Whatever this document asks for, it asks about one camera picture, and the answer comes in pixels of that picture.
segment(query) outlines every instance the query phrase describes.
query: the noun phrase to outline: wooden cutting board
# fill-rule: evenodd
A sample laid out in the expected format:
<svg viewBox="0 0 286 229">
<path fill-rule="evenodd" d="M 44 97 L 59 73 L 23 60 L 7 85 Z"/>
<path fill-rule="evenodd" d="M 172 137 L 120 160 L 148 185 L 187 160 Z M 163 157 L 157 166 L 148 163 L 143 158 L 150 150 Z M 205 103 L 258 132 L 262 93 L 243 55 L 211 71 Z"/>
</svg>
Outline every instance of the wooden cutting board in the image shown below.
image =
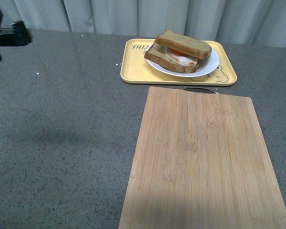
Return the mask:
<svg viewBox="0 0 286 229">
<path fill-rule="evenodd" d="M 286 229 L 252 100 L 150 87 L 119 229 Z"/>
</svg>

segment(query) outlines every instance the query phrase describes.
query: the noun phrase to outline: gray countertop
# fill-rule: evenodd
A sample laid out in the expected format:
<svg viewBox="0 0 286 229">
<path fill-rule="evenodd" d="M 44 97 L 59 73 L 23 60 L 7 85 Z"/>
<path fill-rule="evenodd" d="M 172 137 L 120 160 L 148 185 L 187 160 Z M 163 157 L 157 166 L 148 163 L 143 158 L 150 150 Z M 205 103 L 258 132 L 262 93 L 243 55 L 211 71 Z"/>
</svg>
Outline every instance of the gray countertop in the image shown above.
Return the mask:
<svg viewBox="0 0 286 229">
<path fill-rule="evenodd" d="M 149 88 L 120 78 L 134 37 L 33 37 L 0 47 L 0 228 L 118 228 Z M 222 45 L 238 80 L 210 88 L 252 98 L 286 205 L 286 49 Z"/>
</svg>

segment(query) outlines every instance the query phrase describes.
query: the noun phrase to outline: toast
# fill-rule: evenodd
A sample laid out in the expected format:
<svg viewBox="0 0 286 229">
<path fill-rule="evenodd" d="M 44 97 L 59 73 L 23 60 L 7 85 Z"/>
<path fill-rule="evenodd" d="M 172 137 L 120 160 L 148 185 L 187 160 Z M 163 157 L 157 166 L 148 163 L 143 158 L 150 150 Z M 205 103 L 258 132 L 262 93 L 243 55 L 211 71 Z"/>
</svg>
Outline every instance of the toast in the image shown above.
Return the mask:
<svg viewBox="0 0 286 229">
<path fill-rule="evenodd" d="M 205 60 L 209 58 L 212 48 L 206 42 L 187 37 L 171 30 L 159 34 L 155 42 L 161 46 L 177 50 L 189 56 Z"/>
<path fill-rule="evenodd" d="M 194 73 L 199 67 L 199 61 L 195 66 L 182 66 L 171 61 L 165 54 L 165 47 L 157 43 L 153 43 L 149 50 L 145 53 L 144 58 L 162 66 L 163 68 L 175 73 Z"/>
</svg>

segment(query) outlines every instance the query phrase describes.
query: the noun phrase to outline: fried egg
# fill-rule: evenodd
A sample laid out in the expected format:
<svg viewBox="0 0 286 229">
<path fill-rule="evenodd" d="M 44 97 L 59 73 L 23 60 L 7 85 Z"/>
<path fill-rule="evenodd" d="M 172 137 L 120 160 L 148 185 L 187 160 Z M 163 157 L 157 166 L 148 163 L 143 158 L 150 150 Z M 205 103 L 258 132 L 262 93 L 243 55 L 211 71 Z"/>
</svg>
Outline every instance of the fried egg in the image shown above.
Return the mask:
<svg viewBox="0 0 286 229">
<path fill-rule="evenodd" d="M 165 48 L 165 55 L 174 63 L 185 67 L 194 67 L 199 62 L 199 59 L 196 57 L 186 55 L 167 47 Z"/>
</svg>

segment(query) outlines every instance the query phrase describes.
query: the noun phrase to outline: curtain fold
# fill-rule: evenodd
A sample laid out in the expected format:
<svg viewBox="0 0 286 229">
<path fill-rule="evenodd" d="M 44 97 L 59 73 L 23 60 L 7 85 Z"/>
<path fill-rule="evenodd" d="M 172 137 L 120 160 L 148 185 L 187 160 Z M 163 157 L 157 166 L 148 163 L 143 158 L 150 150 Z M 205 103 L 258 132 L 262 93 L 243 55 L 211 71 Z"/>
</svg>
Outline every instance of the curtain fold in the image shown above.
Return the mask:
<svg viewBox="0 0 286 229">
<path fill-rule="evenodd" d="M 0 0 L 2 27 L 286 47 L 286 0 Z"/>
</svg>

